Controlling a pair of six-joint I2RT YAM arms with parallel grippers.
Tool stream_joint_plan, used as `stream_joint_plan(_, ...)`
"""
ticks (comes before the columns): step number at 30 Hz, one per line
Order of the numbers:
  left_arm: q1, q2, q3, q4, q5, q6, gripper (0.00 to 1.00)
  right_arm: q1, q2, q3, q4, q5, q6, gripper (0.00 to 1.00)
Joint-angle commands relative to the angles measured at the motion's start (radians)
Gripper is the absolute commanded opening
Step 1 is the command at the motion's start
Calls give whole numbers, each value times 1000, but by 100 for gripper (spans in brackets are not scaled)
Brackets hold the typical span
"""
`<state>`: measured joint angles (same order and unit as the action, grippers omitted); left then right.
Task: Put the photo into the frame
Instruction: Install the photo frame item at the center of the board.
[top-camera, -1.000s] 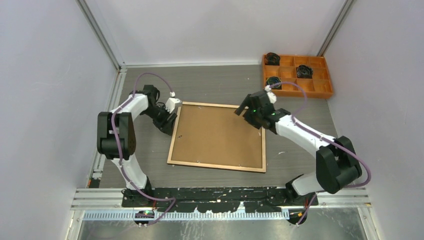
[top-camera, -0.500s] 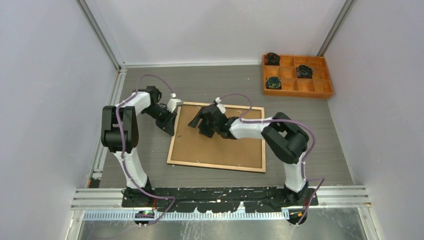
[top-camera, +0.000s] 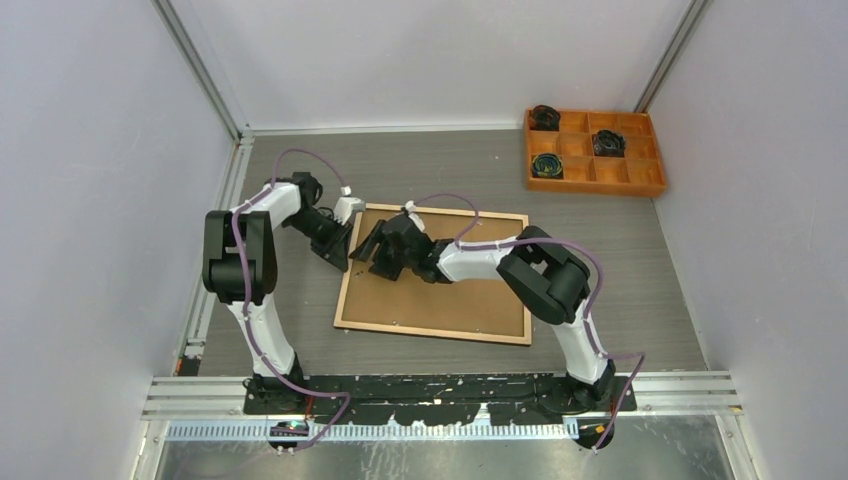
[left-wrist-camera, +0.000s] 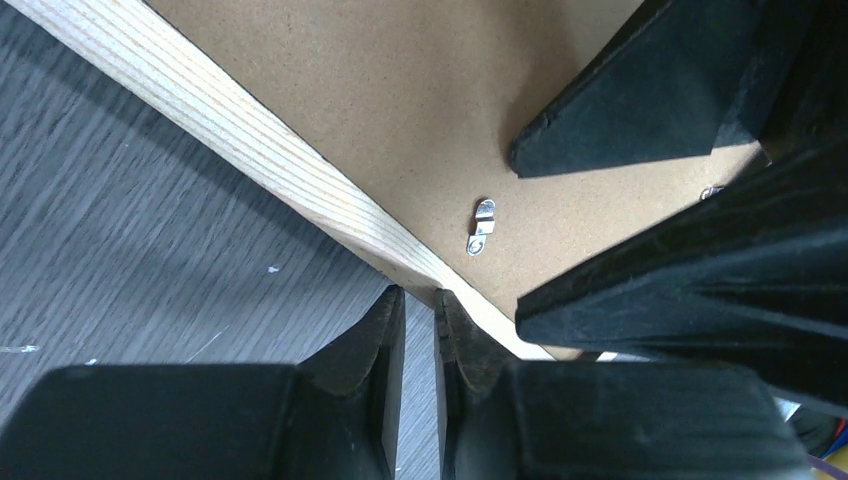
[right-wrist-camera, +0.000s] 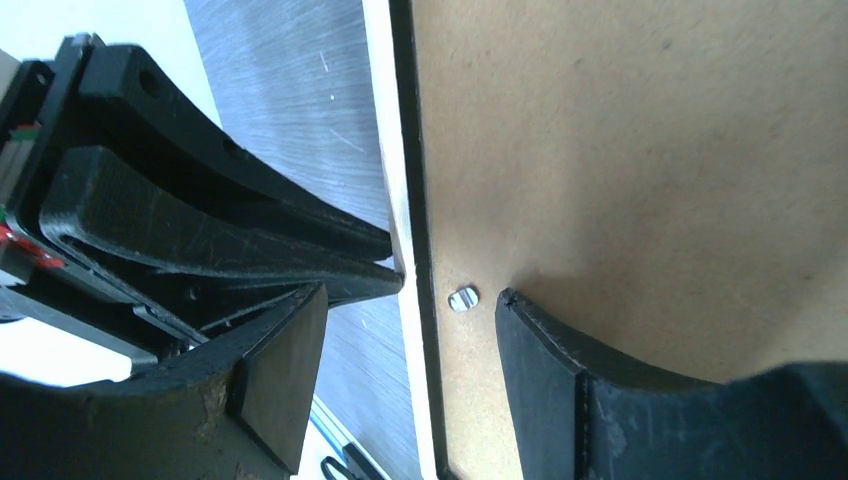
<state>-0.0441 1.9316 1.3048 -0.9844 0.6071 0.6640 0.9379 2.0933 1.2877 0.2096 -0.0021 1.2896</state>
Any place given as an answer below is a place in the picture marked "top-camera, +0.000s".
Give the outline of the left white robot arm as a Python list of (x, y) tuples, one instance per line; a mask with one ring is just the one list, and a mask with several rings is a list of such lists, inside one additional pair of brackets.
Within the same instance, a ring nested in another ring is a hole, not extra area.
[(296, 172), (270, 179), (253, 197), (229, 210), (210, 211), (204, 220), (204, 288), (240, 324), (252, 357), (251, 385), (268, 390), (268, 400), (284, 414), (298, 412), (309, 391), (275, 305), (274, 233), (279, 228), (300, 232), (312, 253), (345, 272), (353, 223), (365, 207), (348, 186), (332, 209), (318, 206), (322, 194), (312, 174)]

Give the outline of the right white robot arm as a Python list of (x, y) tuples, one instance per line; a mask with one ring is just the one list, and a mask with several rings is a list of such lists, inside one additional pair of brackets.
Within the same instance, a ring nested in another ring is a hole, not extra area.
[(483, 242), (434, 239), (404, 211), (378, 221), (349, 257), (371, 262), (370, 273), (388, 280), (409, 270), (430, 284), (504, 282), (533, 317), (551, 325), (574, 403), (591, 411), (610, 398), (616, 367), (594, 328), (590, 270), (544, 230), (527, 226), (517, 236)]

